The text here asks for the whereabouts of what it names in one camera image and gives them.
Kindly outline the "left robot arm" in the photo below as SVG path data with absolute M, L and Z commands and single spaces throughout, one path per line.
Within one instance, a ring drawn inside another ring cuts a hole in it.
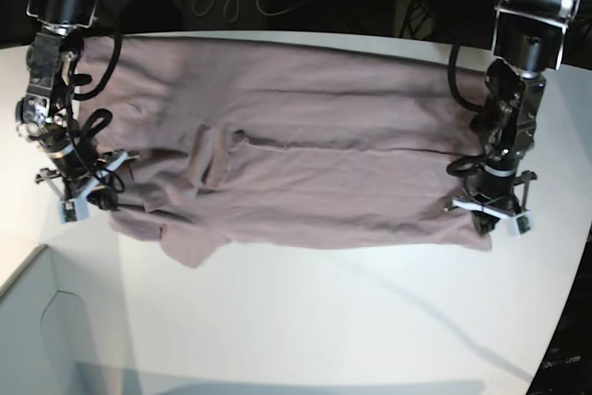
M 547 85 L 544 72 L 557 70 L 564 41 L 581 0 L 494 0 L 492 43 L 494 61 L 485 74 L 487 98 L 481 105 L 465 100 L 457 87 L 456 65 L 460 46 L 450 50 L 448 83 L 453 99 L 474 118 L 471 129 L 482 152 L 466 155 L 447 167 L 462 181 L 461 191 L 446 208 L 471 213 L 476 232 L 485 236 L 500 221 L 513 236 L 534 227 L 526 196 L 533 171 L 519 165 L 535 146 L 537 113 Z

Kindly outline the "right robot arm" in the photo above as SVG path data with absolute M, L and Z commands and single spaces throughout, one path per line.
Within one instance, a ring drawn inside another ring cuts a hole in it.
M 124 185 L 117 169 L 131 159 L 125 150 L 101 154 L 95 138 L 113 115 L 100 108 L 83 124 L 74 118 L 73 104 L 98 96 L 106 87 L 122 48 L 122 35 L 113 35 L 113 52 L 102 78 L 87 93 L 78 88 L 93 82 L 79 73 L 83 55 L 82 33 L 96 22 L 102 0 L 29 0 L 27 14 L 41 28 L 29 46 L 26 63 L 29 83 L 15 109 L 18 133 L 39 145 L 52 162 L 35 177 L 58 198 L 58 213 L 64 223 L 89 215 L 90 206 L 111 211 Z

